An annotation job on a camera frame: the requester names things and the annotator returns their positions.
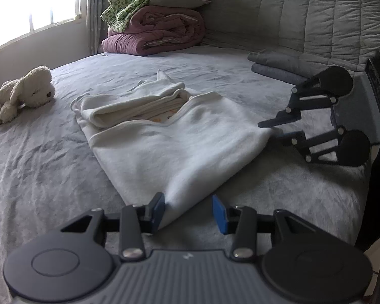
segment white towel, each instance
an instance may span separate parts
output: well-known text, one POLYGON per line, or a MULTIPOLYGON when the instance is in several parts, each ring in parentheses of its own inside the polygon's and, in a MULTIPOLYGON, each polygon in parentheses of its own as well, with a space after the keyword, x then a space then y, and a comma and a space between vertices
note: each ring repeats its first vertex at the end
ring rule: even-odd
POLYGON ((146 204, 155 193, 165 194, 167 207, 160 227, 252 161, 272 133, 257 126, 263 118, 217 92, 196 93, 159 71, 157 81, 140 83, 120 97, 83 96, 71 105, 90 148, 126 204, 146 204), (163 80, 163 90, 159 80, 163 80), (152 83, 158 84, 155 91, 152 83), (142 106, 138 104, 142 99, 139 90, 147 93, 142 106), (155 114, 150 107, 158 109, 162 100, 171 101, 177 92, 186 103, 167 121, 121 122, 138 115, 132 110, 143 111, 146 104, 153 104, 146 113, 155 114), (105 125, 111 127, 99 129, 105 125))

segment gray gripper base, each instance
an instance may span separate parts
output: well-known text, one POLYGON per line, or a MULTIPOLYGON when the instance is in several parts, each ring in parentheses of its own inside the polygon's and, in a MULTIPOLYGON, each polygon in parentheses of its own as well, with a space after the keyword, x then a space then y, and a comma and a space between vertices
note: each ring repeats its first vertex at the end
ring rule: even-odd
POLYGON ((361 130, 370 144, 380 143, 380 112, 366 74, 353 78, 350 93, 332 106, 336 123, 346 130, 361 130))
MULTIPOLYGON (((13 304, 28 301, 15 299, 13 304)), ((287 304, 252 264, 223 251, 153 251, 123 264, 103 289, 75 304, 287 304)))

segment window frame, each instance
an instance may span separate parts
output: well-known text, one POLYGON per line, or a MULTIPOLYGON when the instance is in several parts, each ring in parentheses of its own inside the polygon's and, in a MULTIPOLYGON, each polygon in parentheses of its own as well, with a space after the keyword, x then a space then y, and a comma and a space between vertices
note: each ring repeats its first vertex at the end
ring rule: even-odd
POLYGON ((51 9, 51 23, 49 25, 46 25, 44 27, 41 27, 39 29, 34 29, 33 28, 33 22, 32 22, 32 14, 29 14, 29 32, 28 33, 25 33, 21 36, 18 36, 10 41, 7 41, 6 43, 3 43, 1 46, 0 46, 0 49, 14 43, 14 42, 17 42, 27 36, 30 36, 34 33, 37 33, 37 32, 41 32, 41 31, 44 31, 46 29, 49 29, 49 28, 52 28, 52 27, 55 27, 55 26, 59 26, 59 25, 62 25, 62 24, 66 24, 66 23, 70 23, 70 22, 74 22, 74 21, 79 21, 81 18, 82 18, 82 15, 81 15, 81 0, 75 0, 75 3, 74 3, 74 11, 75 11, 75 14, 76 16, 73 17, 73 18, 69 18, 69 19, 65 19, 63 21, 60 21, 60 22, 57 22, 55 23, 53 21, 53 12, 52 12, 52 9, 51 9))

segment stuffed toy dog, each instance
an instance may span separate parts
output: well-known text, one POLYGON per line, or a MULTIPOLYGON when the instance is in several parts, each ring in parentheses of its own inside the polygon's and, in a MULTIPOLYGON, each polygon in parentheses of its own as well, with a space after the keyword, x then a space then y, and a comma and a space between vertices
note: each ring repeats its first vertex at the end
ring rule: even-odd
POLYGON ((18 106, 39 107, 53 99, 51 70, 39 66, 21 79, 7 81, 0 88, 0 124, 17 116, 18 106))

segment folded comforter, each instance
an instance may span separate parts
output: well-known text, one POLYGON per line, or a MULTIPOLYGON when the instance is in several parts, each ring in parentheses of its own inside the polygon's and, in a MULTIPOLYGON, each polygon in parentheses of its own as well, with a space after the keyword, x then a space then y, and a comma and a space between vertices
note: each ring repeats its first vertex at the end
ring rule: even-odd
POLYGON ((205 34, 201 15, 191 9, 145 6, 131 18, 124 33, 108 29, 104 51, 146 56, 189 48, 205 34))

